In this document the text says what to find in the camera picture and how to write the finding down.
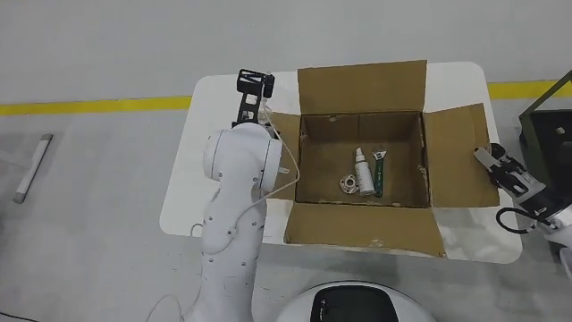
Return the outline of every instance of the white pole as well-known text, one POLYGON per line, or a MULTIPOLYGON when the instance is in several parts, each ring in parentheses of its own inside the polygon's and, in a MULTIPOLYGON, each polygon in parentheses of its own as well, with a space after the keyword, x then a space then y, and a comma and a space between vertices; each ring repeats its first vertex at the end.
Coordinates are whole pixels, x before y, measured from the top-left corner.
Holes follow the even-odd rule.
POLYGON ((32 167, 26 172, 26 175, 22 178, 16 194, 14 195, 13 201, 21 204, 26 199, 26 194, 28 194, 29 186, 32 184, 34 175, 38 170, 39 164, 46 153, 47 145, 50 144, 50 140, 54 137, 53 134, 44 134, 42 139, 38 143, 36 150, 34 151, 34 156, 32 157, 32 167))

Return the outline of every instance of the concrete floor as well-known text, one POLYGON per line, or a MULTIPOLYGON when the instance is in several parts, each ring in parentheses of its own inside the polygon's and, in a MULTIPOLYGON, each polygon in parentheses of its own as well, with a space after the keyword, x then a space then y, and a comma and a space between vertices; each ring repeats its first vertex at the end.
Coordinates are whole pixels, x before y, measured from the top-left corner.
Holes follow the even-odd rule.
MULTIPOLYGON (((8 0, 0 4, 0 102, 190 95, 201 77, 240 67, 415 58, 474 61, 489 81, 555 80, 570 69, 567 5, 8 0)), ((516 157, 516 116, 527 104, 493 102, 501 141, 516 157)), ((142 322, 166 293, 188 306, 199 243, 158 224, 186 114, 0 116, 4 150, 30 154, 42 133, 55 134, 24 205, 10 201, 22 173, 0 167, 0 310, 41 322, 142 322)), ((440 322, 568 322, 572 283, 541 236, 523 243, 506 266, 264 246, 255 317, 273 321, 313 284, 361 279, 402 290, 440 322)), ((173 312, 165 304, 154 321, 174 322, 173 312)))

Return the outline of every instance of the box flap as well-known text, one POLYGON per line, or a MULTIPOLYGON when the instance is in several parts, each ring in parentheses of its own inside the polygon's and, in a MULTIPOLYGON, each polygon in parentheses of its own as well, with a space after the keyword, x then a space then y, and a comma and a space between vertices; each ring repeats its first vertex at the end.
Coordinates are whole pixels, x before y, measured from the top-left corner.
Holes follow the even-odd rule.
POLYGON ((302 114, 422 111, 427 61, 298 70, 302 114))
POLYGON ((498 206, 499 192, 473 155, 476 147, 491 145, 483 104, 425 113, 424 119, 433 206, 498 206))
MULTIPOLYGON (((280 133, 280 137, 284 141, 284 144, 288 146, 290 152, 294 158, 296 158, 297 164, 299 161, 300 116, 296 114, 272 113, 272 122, 276 127, 276 130, 280 133)), ((274 185, 275 189, 278 189, 296 179, 296 166, 294 165, 294 162, 292 162, 292 158, 288 154, 284 144, 282 144, 280 166, 287 168, 290 171, 287 174, 278 174, 276 184, 274 185)), ((296 184, 292 184, 285 190, 274 194, 272 198, 294 200, 295 193, 296 184)))
POLYGON ((284 240, 413 250, 445 257, 431 209, 294 203, 284 240))

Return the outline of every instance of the white cable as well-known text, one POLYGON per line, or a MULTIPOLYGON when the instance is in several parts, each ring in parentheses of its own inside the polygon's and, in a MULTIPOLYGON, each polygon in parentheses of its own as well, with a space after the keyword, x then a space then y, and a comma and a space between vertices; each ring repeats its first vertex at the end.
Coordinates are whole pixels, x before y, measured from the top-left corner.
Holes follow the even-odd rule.
MULTIPOLYGON (((286 183, 284 184, 282 187, 278 188, 275 191, 272 191, 266 195, 264 195, 263 198, 255 201, 250 207, 244 209, 244 211, 242 213, 240 213, 239 218, 236 220, 236 222, 234 223, 234 229, 237 229, 237 224, 239 223, 239 220, 242 218, 243 215, 245 215, 247 213, 247 211, 249 211, 251 208, 255 207, 256 205, 260 204, 261 202, 265 201, 266 199, 272 197, 274 194, 276 194, 279 191, 283 191, 286 188, 290 187, 293 184, 296 184, 299 180, 300 180, 300 168, 298 167, 298 162, 296 162, 296 158, 294 157, 294 155, 292 154, 292 152, 290 151, 290 149, 288 148, 288 146, 286 145, 286 143, 284 143, 284 140, 282 139, 282 137, 280 136, 280 134, 278 133, 278 131, 276 130, 276 127, 274 127, 274 123, 272 122, 272 120, 270 119, 270 115, 268 114, 268 111, 266 110, 266 104, 265 101, 262 103, 262 109, 266 115, 266 118, 268 119, 268 122, 270 123, 270 126, 272 127, 274 134, 276 135, 276 137, 278 137, 278 140, 282 143, 282 145, 286 148, 286 151, 288 152, 288 154, 290 155, 290 158, 292 158, 292 162, 294 162, 294 166, 296 166, 296 179, 294 179, 292 182, 286 183)), ((190 228, 190 236, 193 235, 193 230, 195 229, 195 227, 197 226, 203 226, 202 224, 194 224, 192 225, 192 227, 190 228)), ((216 255, 218 253, 221 253, 223 251, 225 251, 226 249, 228 249, 228 247, 231 245, 232 241, 234 240, 234 236, 231 237, 231 240, 229 241, 229 243, 221 250, 218 250, 217 252, 213 253, 213 254, 209 254, 209 255, 216 255)), ((203 267, 201 265, 200 268, 200 282, 202 282, 203 279, 203 267)), ((172 299, 174 299, 177 302, 177 308, 179 309, 179 315, 180 315, 180 322, 184 322, 185 321, 185 317, 193 311, 193 309, 195 308, 195 305, 197 304, 198 301, 198 297, 200 296, 200 291, 202 288, 202 284, 199 285, 198 287, 198 292, 197 292, 197 296, 195 297, 195 300, 193 301, 193 303, 190 305, 189 309, 183 314, 182 313, 182 308, 181 308, 181 303, 179 302, 179 299, 177 298, 177 296, 173 295, 173 294, 166 294, 165 296, 163 296, 153 307, 153 309, 149 312, 147 319, 145 320, 145 322, 149 322, 149 320, 151 319, 151 316, 153 316, 153 313, 155 312, 155 310, 157 309, 157 307, 159 306, 159 304, 161 304, 161 302, 163 300, 166 300, 167 298, 171 297, 172 299)))

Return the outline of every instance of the green machine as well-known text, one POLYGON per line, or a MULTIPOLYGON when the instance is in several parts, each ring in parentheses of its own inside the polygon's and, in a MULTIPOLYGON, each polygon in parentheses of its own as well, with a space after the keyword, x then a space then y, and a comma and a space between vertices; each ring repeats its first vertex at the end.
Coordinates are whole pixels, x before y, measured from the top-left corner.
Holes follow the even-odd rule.
POLYGON ((520 147, 528 170, 562 197, 572 196, 572 109, 537 108, 569 81, 572 71, 518 117, 520 147))

